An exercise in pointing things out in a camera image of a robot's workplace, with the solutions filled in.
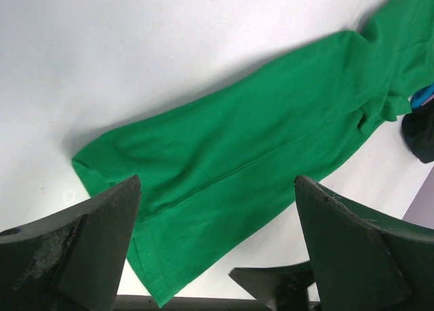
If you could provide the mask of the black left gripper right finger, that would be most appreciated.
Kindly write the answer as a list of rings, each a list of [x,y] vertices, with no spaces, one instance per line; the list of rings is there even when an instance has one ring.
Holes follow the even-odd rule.
[[[296,207],[323,310],[432,310],[433,230],[306,176]]]

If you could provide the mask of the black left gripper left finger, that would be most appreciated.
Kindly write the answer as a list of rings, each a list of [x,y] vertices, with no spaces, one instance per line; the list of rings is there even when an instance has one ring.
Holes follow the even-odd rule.
[[[140,197],[134,175],[1,232],[1,309],[112,310]]]

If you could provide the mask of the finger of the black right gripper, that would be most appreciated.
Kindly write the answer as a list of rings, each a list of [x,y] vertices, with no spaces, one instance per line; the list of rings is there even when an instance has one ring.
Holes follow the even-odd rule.
[[[321,302],[309,299],[315,283],[310,262],[273,268],[234,268],[229,276],[270,310],[320,310]]]

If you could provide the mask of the green t-shirt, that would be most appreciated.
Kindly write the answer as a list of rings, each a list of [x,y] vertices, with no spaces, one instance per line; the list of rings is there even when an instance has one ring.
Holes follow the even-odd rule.
[[[220,91],[85,145],[91,196],[137,175],[127,260],[163,306],[322,180],[433,82],[433,0],[389,0],[359,32],[291,51]]]

